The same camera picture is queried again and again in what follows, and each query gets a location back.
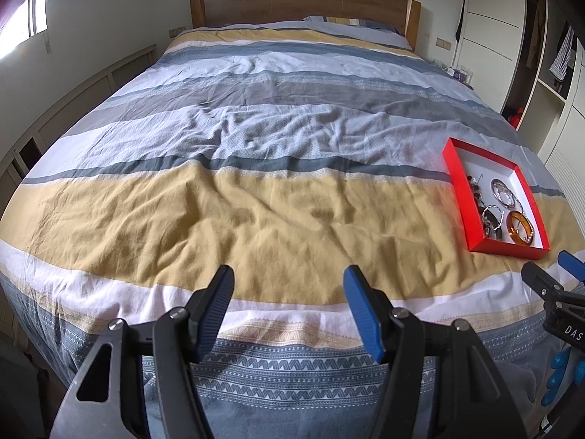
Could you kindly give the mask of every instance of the red box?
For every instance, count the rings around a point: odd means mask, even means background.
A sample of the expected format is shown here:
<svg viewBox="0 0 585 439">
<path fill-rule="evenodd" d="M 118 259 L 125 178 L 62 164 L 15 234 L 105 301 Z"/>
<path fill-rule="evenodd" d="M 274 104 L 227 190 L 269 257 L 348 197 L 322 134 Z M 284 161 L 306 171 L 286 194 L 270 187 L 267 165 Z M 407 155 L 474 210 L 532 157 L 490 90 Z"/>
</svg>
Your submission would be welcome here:
<svg viewBox="0 0 585 439">
<path fill-rule="evenodd" d="M 540 216 L 534 196 L 532 195 L 522 171 L 515 163 L 490 151 L 453 138 L 447 140 L 445 148 L 443 149 L 443 157 L 445 158 L 449 174 L 453 181 L 457 203 L 459 204 L 459 211 L 461 212 L 461 218 L 463 219 L 467 248 L 470 251 L 513 256 L 515 258 L 523 259 L 542 259 L 546 253 L 551 250 L 544 223 L 542 222 L 542 217 Z M 526 216 L 534 227 L 535 234 L 532 245 L 521 246 L 515 244 L 511 240 L 498 241 L 485 236 L 482 218 L 478 213 L 472 189 L 467 181 L 467 174 L 472 174 L 469 173 L 472 167 L 473 170 L 476 170 L 478 173 L 481 173 L 481 170 L 484 170 L 489 174 L 499 174 L 499 177 L 501 178 L 506 176 L 505 173 L 509 173 L 508 183 L 510 183 L 511 186 L 508 186 L 511 187 L 511 189 L 513 186 L 518 187 L 515 190 L 513 189 L 513 191 L 517 194 L 518 199 L 521 200 Z M 482 196 L 493 196 L 491 189 L 482 190 Z M 497 205 L 496 202 L 486 202 L 486 200 L 484 200 L 484 202 L 486 205 Z M 507 211 L 501 205 L 499 207 L 504 211 L 502 234 L 504 235 L 504 238 L 509 238 L 505 228 L 505 214 Z"/>
</svg>

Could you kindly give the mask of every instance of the pillow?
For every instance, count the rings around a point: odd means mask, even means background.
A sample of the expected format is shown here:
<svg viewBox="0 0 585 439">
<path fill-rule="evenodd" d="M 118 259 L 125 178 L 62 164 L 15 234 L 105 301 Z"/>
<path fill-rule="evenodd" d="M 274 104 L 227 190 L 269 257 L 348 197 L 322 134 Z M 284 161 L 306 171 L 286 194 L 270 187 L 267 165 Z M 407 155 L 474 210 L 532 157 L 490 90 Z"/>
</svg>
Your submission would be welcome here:
<svg viewBox="0 0 585 439">
<path fill-rule="evenodd" d="M 384 23 L 378 23 L 377 21 L 371 20 L 358 20 L 356 18 L 340 18 L 336 16 L 307 16 L 306 18 L 303 18 L 303 21 L 327 21 L 329 23 L 338 23 L 340 25 L 363 26 L 365 28 L 370 28 L 372 30 L 387 31 L 389 33 L 396 33 L 402 36 L 400 31 L 398 31 L 394 26 L 386 25 Z"/>
</svg>

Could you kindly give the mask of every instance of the bedspread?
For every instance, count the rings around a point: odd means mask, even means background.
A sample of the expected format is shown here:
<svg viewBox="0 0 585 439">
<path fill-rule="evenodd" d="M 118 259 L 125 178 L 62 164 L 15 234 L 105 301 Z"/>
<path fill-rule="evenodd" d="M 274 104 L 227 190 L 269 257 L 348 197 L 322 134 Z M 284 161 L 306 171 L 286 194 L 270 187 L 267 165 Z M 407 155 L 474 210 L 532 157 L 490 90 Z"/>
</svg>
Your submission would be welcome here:
<svg viewBox="0 0 585 439">
<path fill-rule="evenodd" d="M 0 281 L 66 384 L 109 319 L 156 319 L 229 264 L 233 300 L 193 370 L 216 437 L 360 437 L 384 367 L 345 303 L 357 264 L 419 318 L 469 320 L 529 420 L 561 342 L 524 261 L 467 251 L 443 147 L 521 167 L 551 243 L 537 263 L 573 289 L 556 255 L 585 259 L 585 240 L 567 200 L 473 91 L 339 26 L 183 33 L 30 171 L 0 222 Z M 144 374 L 156 435 L 151 359 Z M 433 378 L 429 358 L 421 417 Z"/>
</svg>

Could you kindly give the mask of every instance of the wooden headboard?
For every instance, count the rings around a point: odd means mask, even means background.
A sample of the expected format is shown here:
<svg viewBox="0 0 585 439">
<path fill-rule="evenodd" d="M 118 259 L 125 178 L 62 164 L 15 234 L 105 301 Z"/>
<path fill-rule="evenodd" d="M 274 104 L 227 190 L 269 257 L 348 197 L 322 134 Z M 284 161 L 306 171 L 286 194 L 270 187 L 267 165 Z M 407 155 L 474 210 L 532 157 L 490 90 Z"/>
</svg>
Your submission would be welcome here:
<svg viewBox="0 0 585 439">
<path fill-rule="evenodd" d="M 416 46 L 420 2 L 414 0 L 190 0 L 193 28 L 336 16 L 393 25 Z"/>
</svg>

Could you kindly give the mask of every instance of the screw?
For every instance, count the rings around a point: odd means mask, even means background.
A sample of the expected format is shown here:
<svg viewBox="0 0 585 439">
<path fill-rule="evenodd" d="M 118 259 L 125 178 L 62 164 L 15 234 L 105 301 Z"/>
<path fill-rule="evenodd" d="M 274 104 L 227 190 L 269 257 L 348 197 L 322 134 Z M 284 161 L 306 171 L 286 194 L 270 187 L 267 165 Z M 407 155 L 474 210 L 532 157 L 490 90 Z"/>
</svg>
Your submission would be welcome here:
<svg viewBox="0 0 585 439">
<path fill-rule="evenodd" d="M 392 309 L 392 316 L 394 318 L 407 318 L 408 310 L 402 307 L 397 307 Z"/>
<path fill-rule="evenodd" d="M 107 327 L 112 331 L 115 332 L 116 330 L 120 330 L 124 326 L 124 320 L 121 318 L 114 318 L 107 324 Z"/>
<path fill-rule="evenodd" d="M 172 319 L 181 319 L 184 318 L 186 316 L 187 312 L 185 310 L 185 308 L 183 307 L 175 307 L 174 309 L 171 310 L 171 318 Z"/>
<path fill-rule="evenodd" d="M 463 318 L 458 318 L 455 322 L 453 322 L 453 325 L 455 325 L 455 328 L 459 331 L 469 330 L 469 323 Z"/>
</svg>

